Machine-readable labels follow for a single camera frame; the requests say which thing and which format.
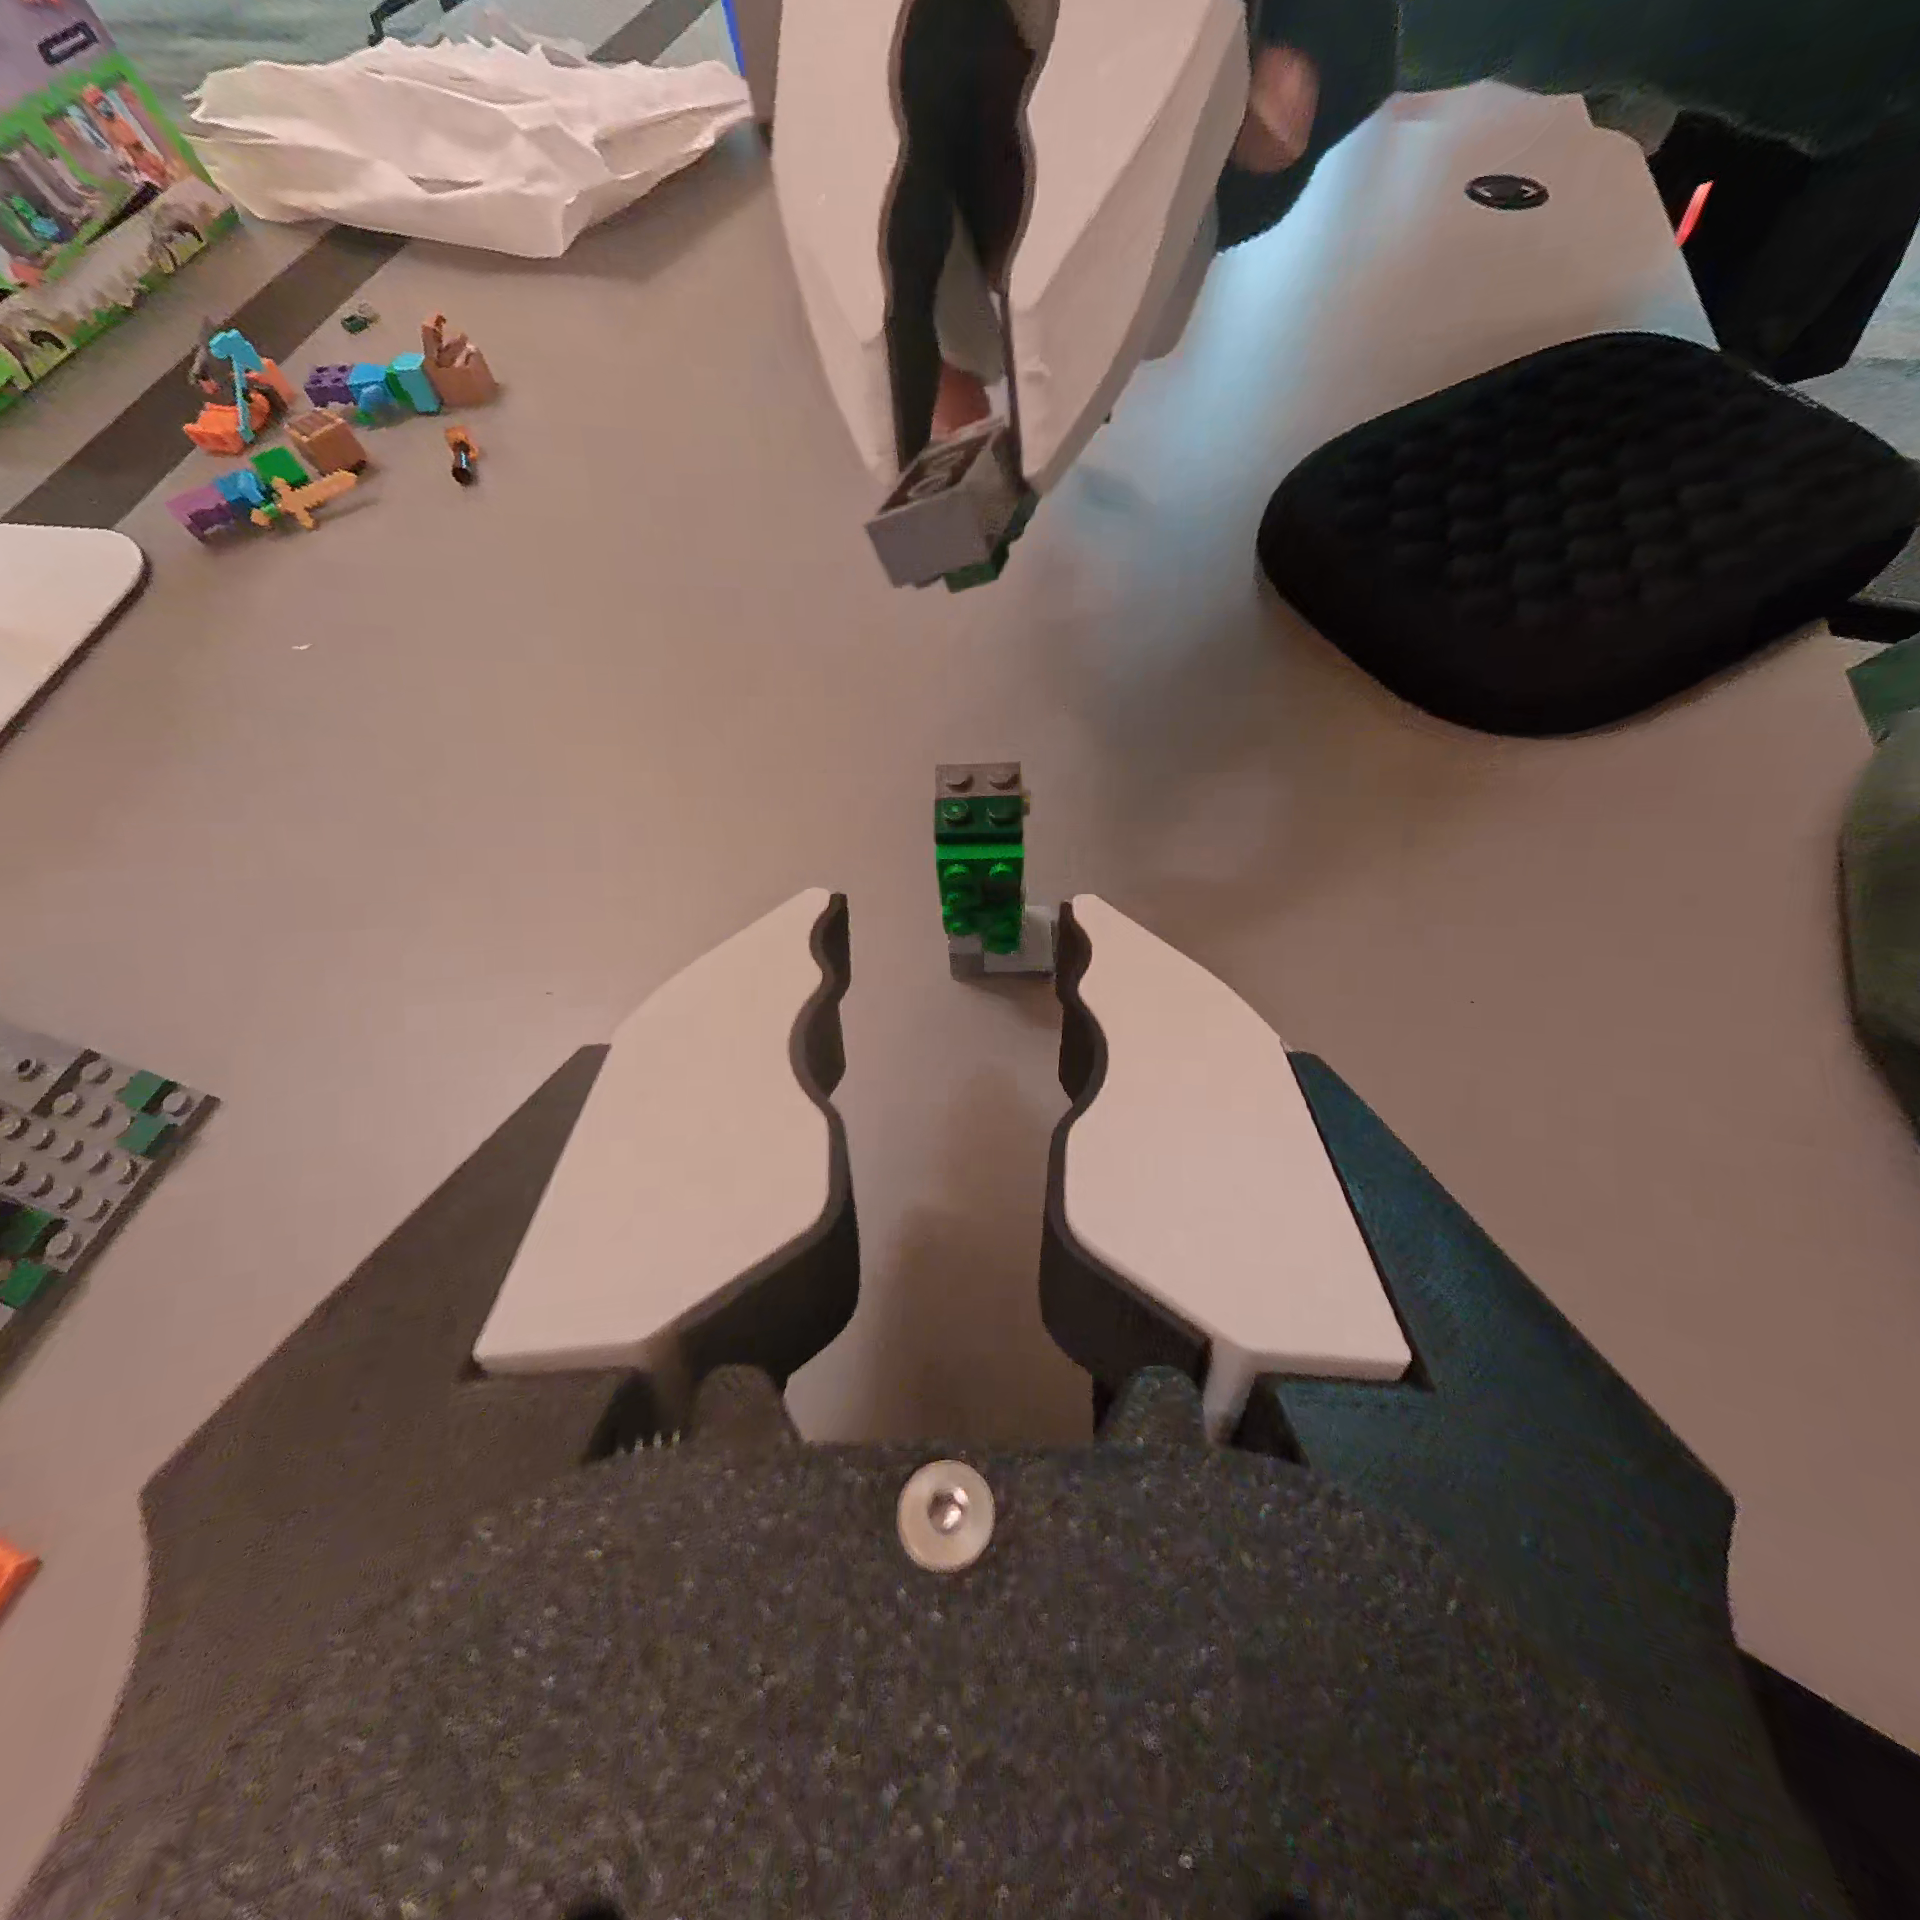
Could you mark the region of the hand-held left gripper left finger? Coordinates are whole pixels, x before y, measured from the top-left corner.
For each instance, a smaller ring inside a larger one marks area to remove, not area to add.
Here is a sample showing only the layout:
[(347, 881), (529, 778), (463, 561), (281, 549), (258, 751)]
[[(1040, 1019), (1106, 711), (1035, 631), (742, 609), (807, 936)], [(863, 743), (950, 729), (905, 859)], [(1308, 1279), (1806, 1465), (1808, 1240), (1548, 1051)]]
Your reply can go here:
[(487, 1375), (784, 1383), (857, 1304), (848, 897), (804, 888), (616, 1027), (473, 1342)]

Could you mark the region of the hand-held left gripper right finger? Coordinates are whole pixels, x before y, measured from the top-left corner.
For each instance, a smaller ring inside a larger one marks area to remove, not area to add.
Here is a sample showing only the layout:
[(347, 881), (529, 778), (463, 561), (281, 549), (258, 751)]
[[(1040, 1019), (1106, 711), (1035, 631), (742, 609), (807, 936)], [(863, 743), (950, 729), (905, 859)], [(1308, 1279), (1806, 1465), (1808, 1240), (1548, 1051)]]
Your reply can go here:
[(1410, 1344), (1278, 1031), (1099, 896), (1063, 902), (1067, 1109), (1043, 1322), (1099, 1386), (1398, 1383)]

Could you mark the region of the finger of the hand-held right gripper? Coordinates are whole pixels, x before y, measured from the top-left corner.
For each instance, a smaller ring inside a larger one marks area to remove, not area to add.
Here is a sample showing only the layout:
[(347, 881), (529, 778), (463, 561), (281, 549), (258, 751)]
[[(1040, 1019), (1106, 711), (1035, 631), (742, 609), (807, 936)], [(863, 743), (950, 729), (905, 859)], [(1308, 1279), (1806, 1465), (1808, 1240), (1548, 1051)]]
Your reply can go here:
[(860, 459), (892, 481), (929, 442), (954, 194), (914, 143), (903, 59), (914, 3), (786, 2), (774, 163), (786, 251)]
[(1147, 357), (1242, 127), (1239, 2), (1060, 2), (1003, 287), (1020, 459), (1054, 490)]

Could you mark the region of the small grey green brick assembly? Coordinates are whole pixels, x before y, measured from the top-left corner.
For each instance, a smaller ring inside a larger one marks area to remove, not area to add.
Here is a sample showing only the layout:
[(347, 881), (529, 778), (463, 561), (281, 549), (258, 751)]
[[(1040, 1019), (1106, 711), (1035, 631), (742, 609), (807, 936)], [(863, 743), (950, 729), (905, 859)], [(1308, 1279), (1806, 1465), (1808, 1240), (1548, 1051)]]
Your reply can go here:
[(923, 445), (875, 513), (868, 539), (892, 586), (994, 583), (1038, 507), (1012, 418), (987, 418)]

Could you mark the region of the grey white brick column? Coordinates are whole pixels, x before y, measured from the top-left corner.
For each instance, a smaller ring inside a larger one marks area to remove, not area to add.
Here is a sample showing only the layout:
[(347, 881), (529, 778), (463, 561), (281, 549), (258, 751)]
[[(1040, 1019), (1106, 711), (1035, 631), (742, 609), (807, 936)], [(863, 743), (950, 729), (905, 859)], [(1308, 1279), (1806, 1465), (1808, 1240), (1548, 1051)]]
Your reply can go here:
[[(977, 758), (977, 761), (940, 761), (932, 769), (932, 802), (944, 790), (967, 792), (979, 787), (1008, 790), (1024, 787), (1024, 767), (1015, 758)], [(1026, 849), (1024, 853), (1024, 925), (1020, 946), (1011, 951), (985, 951), (977, 938), (947, 936), (950, 968), (956, 977), (980, 975), (1049, 975), (1054, 971), (1057, 946), (1057, 912), (1049, 904), (1034, 902), (1026, 891)], [(937, 885), (937, 848), (932, 846), (932, 873)]]

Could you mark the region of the person's right hand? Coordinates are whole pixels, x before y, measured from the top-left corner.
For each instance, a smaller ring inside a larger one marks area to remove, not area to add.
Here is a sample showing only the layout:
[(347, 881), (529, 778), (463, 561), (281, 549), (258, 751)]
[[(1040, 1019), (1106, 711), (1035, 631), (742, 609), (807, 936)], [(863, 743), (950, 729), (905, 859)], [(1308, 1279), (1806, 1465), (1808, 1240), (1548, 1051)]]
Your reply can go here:
[(1278, 175), (1305, 160), (1321, 102), (1321, 70), (1291, 43), (1257, 47), (1232, 161), (1252, 175)]

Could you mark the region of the white crumpled bag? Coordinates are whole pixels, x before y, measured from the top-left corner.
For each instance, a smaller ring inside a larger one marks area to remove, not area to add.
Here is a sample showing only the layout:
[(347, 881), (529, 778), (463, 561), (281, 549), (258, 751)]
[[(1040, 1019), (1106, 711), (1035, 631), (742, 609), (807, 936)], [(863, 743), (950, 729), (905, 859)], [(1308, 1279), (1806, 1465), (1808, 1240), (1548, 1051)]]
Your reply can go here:
[(596, 62), (506, 31), (210, 72), (185, 134), (265, 223), (559, 257), (753, 117), (720, 62)]

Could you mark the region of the pile of colourful brick figures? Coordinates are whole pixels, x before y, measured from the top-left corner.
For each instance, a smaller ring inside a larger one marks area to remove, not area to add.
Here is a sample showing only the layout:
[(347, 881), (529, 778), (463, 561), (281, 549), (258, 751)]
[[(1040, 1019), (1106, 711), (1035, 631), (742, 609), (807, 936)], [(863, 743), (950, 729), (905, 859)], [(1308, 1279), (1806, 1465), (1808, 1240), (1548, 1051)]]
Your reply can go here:
[(420, 325), (412, 352), (315, 363), (303, 379), (241, 327), (212, 319), (191, 357), (187, 381), (200, 410), (184, 433), (224, 463), (169, 495), (164, 509), (200, 543), (286, 526), (315, 529), (326, 509), (371, 470), (369, 433), (406, 421), (440, 422), (449, 472), (470, 486), (480, 447), (466, 415), (500, 395), (490, 358), (444, 315)]

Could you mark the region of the grey green brick tower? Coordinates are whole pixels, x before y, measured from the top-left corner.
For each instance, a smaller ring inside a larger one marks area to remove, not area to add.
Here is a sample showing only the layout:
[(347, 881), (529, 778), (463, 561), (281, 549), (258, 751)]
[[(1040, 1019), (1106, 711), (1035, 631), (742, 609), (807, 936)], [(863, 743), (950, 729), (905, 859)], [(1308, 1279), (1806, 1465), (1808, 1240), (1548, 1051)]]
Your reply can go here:
[(14, 1369), (219, 1096), (2, 1022), (2, 1367)]

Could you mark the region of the green toy box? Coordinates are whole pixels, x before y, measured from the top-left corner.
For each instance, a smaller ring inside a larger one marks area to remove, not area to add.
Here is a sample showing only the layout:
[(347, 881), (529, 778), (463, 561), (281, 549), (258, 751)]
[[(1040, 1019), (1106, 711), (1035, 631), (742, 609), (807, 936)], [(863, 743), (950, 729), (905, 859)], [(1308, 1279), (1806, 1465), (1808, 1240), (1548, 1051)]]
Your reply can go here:
[(4, 413), (236, 226), (95, 3), (2, 3)]

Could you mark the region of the white lamp base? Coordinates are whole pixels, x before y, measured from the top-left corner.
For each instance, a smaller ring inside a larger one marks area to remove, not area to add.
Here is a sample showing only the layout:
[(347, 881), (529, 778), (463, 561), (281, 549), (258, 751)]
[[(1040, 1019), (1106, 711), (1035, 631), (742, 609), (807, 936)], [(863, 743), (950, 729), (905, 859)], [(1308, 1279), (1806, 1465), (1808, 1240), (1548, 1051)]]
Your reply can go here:
[(2, 736), (145, 592), (151, 561), (128, 535), (2, 526)]

